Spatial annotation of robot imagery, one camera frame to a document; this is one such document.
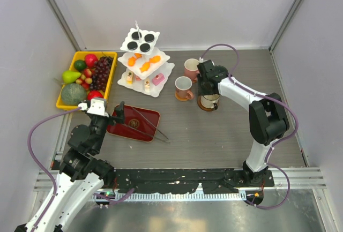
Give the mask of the metal tweezers tongs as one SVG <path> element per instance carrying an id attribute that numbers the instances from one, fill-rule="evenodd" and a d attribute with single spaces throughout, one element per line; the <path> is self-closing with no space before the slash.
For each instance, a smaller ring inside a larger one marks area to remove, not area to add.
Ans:
<path id="1" fill-rule="evenodd" d="M 159 140 L 170 143 L 169 138 L 158 128 L 160 113 L 155 110 L 125 105 L 125 128 L 128 137 L 150 143 Z"/>

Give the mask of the pink mug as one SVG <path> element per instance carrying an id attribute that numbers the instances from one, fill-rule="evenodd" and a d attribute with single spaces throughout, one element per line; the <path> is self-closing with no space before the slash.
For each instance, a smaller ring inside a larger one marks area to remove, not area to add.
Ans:
<path id="1" fill-rule="evenodd" d="M 192 80 L 193 83 L 197 82 L 197 74 L 199 73 L 197 65 L 199 60 L 195 58 L 187 59 L 184 62 L 184 75 Z"/>
<path id="2" fill-rule="evenodd" d="M 186 93 L 190 93 L 192 88 L 192 80 L 186 76 L 178 77 L 175 80 L 175 88 L 176 92 L 181 96 L 184 97 Z"/>

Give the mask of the cream cup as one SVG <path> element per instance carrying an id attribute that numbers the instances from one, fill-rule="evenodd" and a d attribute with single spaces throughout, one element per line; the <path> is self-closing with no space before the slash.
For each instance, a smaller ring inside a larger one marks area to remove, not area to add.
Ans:
<path id="1" fill-rule="evenodd" d="M 202 95 L 200 97 L 200 104 L 205 109 L 214 110 L 213 104 L 216 103 L 218 105 L 219 99 L 220 99 L 219 94 Z"/>

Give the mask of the dark wooden coaster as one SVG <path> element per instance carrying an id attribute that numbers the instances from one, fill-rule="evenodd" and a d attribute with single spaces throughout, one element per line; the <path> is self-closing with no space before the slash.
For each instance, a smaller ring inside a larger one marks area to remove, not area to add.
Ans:
<path id="1" fill-rule="evenodd" d="M 198 106 L 200 107 L 200 109 L 202 109 L 204 111 L 213 111 L 213 110 L 205 109 L 204 107 L 202 107 L 202 105 L 200 104 L 200 97 L 201 97 L 201 95 L 198 97 L 198 100 L 197 100 L 197 103 L 198 103 Z"/>

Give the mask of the light wooden coaster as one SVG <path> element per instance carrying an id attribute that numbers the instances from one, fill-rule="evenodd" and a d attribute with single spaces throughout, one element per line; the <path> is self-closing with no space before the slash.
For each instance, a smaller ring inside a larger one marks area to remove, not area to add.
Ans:
<path id="1" fill-rule="evenodd" d="M 175 92 L 175 98 L 179 101 L 185 102 L 185 101 L 189 101 L 192 100 L 194 98 L 194 95 L 192 92 L 190 93 L 186 93 L 186 95 L 184 97 L 181 97 L 177 92 Z"/>

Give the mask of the cream cake with chocolate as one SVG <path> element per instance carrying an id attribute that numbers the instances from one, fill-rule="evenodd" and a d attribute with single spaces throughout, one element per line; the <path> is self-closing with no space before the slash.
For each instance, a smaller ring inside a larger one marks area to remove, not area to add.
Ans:
<path id="1" fill-rule="evenodd" d="M 150 90 L 150 79 L 149 78 L 146 78 L 144 80 L 144 90 L 147 92 Z"/>

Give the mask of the pink cake with cherry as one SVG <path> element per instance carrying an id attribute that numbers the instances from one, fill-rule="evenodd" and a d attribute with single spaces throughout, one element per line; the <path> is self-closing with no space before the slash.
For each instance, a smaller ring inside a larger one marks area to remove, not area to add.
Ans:
<path id="1" fill-rule="evenodd" d="M 164 81 L 164 79 L 164 75 L 162 73 L 159 73 L 152 79 L 152 83 L 154 86 L 158 86 L 160 83 Z"/>

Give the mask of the black round cookie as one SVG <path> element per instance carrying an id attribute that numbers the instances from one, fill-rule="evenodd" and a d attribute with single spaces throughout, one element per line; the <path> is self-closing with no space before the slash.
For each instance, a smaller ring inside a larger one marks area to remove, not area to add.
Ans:
<path id="1" fill-rule="evenodd" d="M 140 45 L 140 51 L 146 53 L 148 51 L 150 51 L 151 47 L 150 47 L 150 44 L 149 43 L 142 43 Z"/>
<path id="2" fill-rule="evenodd" d="M 146 34 L 144 36 L 144 40 L 148 43 L 153 42 L 155 40 L 155 36 L 153 34 Z"/>
<path id="3" fill-rule="evenodd" d="M 129 42 L 129 43 L 127 44 L 127 48 L 128 48 L 129 50 L 136 50 L 137 47 L 138 47 L 138 44 L 137 44 L 137 42 L 135 42 L 135 41 L 131 41 L 131 42 Z"/>
<path id="4" fill-rule="evenodd" d="M 141 39 L 141 32 L 139 32 L 139 31 L 132 32 L 131 37 L 133 40 L 140 40 Z"/>

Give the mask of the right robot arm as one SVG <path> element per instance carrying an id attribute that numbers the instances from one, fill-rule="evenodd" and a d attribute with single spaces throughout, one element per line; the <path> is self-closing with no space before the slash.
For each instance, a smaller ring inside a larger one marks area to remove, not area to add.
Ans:
<path id="1" fill-rule="evenodd" d="M 273 145 L 289 129 L 285 104 L 276 93 L 263 94 L 241 84 L 225 67 L 215 65 L 211 60 L 200 62 L 197 67 L 198 92 L 201 96 L 218 94 L 247 110 L 253 143 L 242 166 L 241 180 L 249 186 L 260 183 L 268 170 L 267 161 Z"/>

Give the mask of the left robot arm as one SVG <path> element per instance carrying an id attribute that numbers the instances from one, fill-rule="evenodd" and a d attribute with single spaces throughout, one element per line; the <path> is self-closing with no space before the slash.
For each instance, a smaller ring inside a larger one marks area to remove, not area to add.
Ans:
<path id="1" fill-rule="evenodd" d="M 68 141 L 69 151 L 59 166 L 57 176 L 45 167 L 53 187 L 37 213 L 16 231 L 67 231 L 72 220 L 86 202 L 101 187 L 109 188 L 115 180 L 110 163 L 98 160 L 107 127 L 125 122 L 124 102 L 115 108 L 115 116 L 106 112 L 107 101 L 102 98 L 86 100 L 78 105 L 91 119 L 89 125 L 77 125 Z"/>

